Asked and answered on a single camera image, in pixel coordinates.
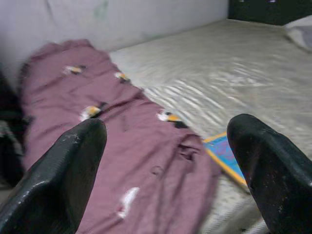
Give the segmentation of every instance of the yellow book edge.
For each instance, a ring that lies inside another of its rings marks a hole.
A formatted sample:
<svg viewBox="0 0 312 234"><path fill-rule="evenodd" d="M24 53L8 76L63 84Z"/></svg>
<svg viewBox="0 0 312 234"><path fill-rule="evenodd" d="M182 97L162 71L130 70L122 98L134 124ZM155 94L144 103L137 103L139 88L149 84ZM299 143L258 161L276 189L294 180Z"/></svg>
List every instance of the yellow book edge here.
<svg viewBox="0 0 312 234"><path fill-rule="evenodd" d="M212 140L215 140L219 137L224 137L226 136L225 133L218 134L216 136L207 138L204 140L205 143L210 142ZM232 177L240 186L242 186L244 189L246 189L248 192L248 186L246 183L246 180L240 177L235 171L233 171L232 168L230 168L228 165L226 165L224 162L222 162L211 150L206 149L206 152L210 155L210 157L222 168L222 170L225 171L230 177Z"/></svg>

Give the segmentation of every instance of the book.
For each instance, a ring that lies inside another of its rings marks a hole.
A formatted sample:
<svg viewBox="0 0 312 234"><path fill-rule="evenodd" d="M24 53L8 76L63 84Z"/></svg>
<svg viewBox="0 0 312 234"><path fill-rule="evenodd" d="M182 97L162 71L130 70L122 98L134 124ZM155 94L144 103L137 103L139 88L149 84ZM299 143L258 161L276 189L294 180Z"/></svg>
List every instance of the book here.
<svg viewBox="0 0 312 234"><path fill-rule="evenodd" d="M235 180L243 189L248 190L248 186L242 171L230 148L226 133L221 133L204 140L207 153L222 168L222 170Z"/></svg>

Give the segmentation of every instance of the mattress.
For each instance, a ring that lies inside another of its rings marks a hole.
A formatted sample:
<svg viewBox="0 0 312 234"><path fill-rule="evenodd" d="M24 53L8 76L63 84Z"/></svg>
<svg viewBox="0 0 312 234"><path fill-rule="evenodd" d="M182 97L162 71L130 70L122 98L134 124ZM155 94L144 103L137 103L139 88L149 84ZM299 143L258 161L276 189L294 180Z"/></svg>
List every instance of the mattress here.
<svg viewBox="0 0 312 234"><path fill-rule="evenodd" d="M281 27L225 20L110 55L134 85L203 138L248 113L312 155L312 55L287 40ZM221 176L200 233L266 230L252 197Z"/></svg>

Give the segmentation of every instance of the white patch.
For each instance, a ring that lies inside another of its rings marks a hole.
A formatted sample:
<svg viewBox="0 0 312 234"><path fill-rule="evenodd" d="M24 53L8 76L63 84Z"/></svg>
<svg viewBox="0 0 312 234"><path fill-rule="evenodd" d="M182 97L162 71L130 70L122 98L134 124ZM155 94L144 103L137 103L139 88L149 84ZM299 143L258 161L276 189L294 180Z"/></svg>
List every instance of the white patch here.
<svg viewBox="0 0 312 234"><path fill-rule="evenodd" d="M122 77L122 73L121 73L121 72L116 72L116 73L115 73L115 77L116 77L116 78Z"/></svg>
<svg viewBox="0 0 312 234"><path fill-rule="evenodd" d="M125 193L125 195L120 200L121 209L120 209L120 211L117 212L118 216L120 216L123 219L127 216L127 214L129 213L129 210L130 210L130 206L131 206L132 202L134 201L135 197L137 196L137 193L139 190L140 190L140 188L134 187L134 188L129 189Z"/></svg>
<svg viewBox="0 0 312 234"><path fill-rule="evenodd" d="M65 66L64 68L63 68L63 74L65 74L65 75L68 75L68 74L70 74L70 71L72 70L72 67L71 66Z"/></svg>
<svg viewBox="0 0 312 234"><path fill-rule="evenodd" d="M162 110L160 113L157 114L157 117L159 118L159 120L161 121L167 121L168 120L168 114L166 110Z"/></svg>
<svg viewBox="0 0 312 234"><path fill-rule="evenodd" d="M81 122L83 122L86 119L92 118L93 116L97 115L100 111L101 110L98 107L88 106L81 112L79 119Z"/></svg>

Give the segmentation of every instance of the wall stain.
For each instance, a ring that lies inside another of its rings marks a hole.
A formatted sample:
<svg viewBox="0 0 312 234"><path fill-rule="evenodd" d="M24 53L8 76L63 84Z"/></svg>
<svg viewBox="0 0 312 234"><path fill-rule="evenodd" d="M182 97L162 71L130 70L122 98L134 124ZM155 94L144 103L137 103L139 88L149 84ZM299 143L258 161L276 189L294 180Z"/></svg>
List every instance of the wall stain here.
<svg viewBox="0 0 312 234"><path fill-rule="evenodd" d="M108 12L108 0L102 1L94 8L93 15L97 20L105 20Z"/></svg>
<svg viewBox="0 0 312 234"><path fill-rule="evenodd" d="M54 14L53 14L52 6L51 6L49 0L45 0L45 7L47 9L47 12L48 12L48 15L49 15L51 21L54 24L56 24L56 20L55 20Z"/></svg>
<svg viewBox="0 0 312 234"><path fill-rule="evenodd" d="M157 34L152 35L148 33L141 33L141 36L145 41L156 40L156 39L160 39L164 37L163 35L157 35Z"/></svg>

